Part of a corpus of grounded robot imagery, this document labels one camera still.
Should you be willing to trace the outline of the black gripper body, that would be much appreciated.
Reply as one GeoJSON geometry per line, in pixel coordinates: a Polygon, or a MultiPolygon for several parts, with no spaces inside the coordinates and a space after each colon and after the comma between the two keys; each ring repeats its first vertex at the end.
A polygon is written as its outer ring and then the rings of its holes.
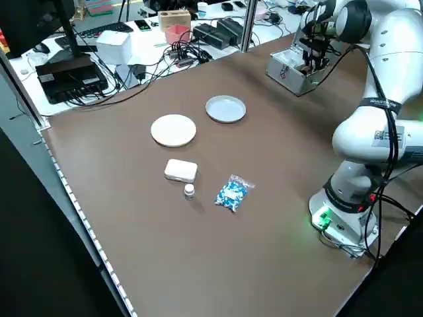
{"type": "Polygon", "coordinates": [[[330,44],[330,35],[323,33],[305,32],[303,44],[310,50],[316,52],[326,52],[330,44]]]}

